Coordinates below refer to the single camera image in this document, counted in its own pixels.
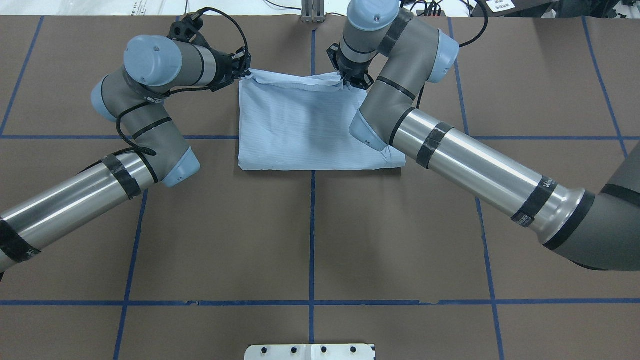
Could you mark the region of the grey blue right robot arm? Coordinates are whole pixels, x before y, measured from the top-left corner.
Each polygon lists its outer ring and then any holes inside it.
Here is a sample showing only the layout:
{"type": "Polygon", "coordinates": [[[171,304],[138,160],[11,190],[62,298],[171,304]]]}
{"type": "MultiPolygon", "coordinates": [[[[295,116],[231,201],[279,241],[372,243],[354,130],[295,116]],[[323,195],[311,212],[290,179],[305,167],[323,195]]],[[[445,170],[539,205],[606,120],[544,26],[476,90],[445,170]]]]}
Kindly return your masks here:
{"type": "Polygon", "coordinates": [[[537,234],[542,246],[583,268],[640,269],[639,148],[594,194],[568,189],[445,121],[414,107],[444,79],[460,44],[416,20],[397,0],[352,0],[340,43],[327,55],[343,82],[367,91],[349,132],[373,150],[400,151],[537,234]]]}

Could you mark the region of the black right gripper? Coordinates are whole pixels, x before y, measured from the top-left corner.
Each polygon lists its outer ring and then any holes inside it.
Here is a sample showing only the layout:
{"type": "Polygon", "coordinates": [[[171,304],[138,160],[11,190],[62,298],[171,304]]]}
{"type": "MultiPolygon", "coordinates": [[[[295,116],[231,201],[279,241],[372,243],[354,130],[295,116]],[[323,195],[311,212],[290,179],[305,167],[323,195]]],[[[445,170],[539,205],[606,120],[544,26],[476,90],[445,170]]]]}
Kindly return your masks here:
{"type": "Polygon", "coordinates": [[[374,79],[369,74],[373,58],[364,62],[351,60],[343,53],[339,44],[332,44],[326,52],[329,61],[334,70],[339,73],[344,85],[349,84],[354,88],[366,91],[374,84],[374,79]]]}

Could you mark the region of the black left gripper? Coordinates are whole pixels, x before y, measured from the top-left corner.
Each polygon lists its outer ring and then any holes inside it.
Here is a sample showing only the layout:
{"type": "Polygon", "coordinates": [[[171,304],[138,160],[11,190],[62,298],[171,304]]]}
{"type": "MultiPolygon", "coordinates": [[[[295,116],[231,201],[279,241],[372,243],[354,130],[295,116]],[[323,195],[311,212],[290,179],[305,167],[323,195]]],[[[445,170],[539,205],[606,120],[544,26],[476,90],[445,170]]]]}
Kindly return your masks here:
{"type": "Polygon", "coordinates": [[[239,48],[232,54],[215,50],[215,91],[233,84],[236,80],[250,75],[252,55],[247,47],[239,48]]]}

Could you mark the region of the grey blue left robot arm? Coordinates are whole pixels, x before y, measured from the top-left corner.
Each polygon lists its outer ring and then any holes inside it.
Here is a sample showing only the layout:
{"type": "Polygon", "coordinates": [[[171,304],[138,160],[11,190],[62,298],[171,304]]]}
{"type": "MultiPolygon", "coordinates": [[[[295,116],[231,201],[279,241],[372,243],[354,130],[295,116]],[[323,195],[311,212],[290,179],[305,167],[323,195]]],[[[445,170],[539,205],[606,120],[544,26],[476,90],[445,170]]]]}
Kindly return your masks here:
{"type": "Polygon", "coordinates": [[[27,262],[102,214],[157,183],[174,187],[201,168],[166,110],[181,92],[219,91],[246,76],[249,45],[233,53],[201,37],[139,35],[123,65],[91,92],[98,114],[114,122],[125,148],[1,214],[1,271],[27,262]]]}

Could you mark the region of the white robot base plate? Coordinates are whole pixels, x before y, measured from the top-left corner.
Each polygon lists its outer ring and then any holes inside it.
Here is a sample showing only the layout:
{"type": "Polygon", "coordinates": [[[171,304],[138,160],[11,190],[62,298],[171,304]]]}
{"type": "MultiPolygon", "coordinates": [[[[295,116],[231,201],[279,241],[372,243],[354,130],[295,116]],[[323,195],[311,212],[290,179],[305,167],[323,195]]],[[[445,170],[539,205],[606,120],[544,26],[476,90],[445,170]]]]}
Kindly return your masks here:
{"type": "Polygon", "coordinates": [[[375,360],[374,344],[255,344],[247,347],[245,360],[375,360]]]}

